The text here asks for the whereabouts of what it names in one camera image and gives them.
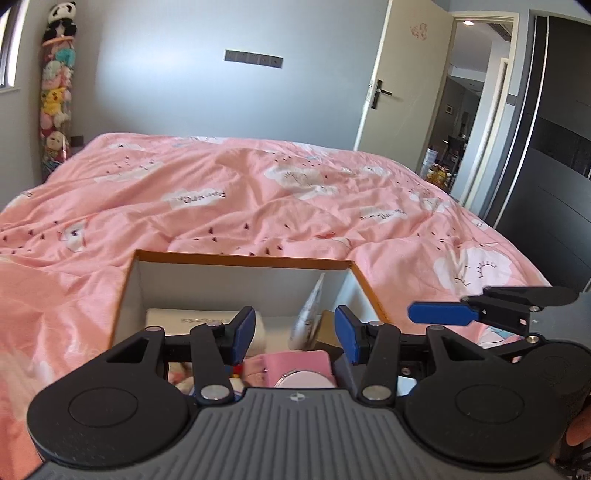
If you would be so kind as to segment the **person right hand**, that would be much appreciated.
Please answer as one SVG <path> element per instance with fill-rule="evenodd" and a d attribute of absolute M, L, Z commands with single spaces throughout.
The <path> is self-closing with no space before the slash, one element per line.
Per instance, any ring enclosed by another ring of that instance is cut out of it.
<path fill-rule="evenodd" d="M 566 479 L 590 478 L 591 406 L 572 421 L 549 462 Z"/>

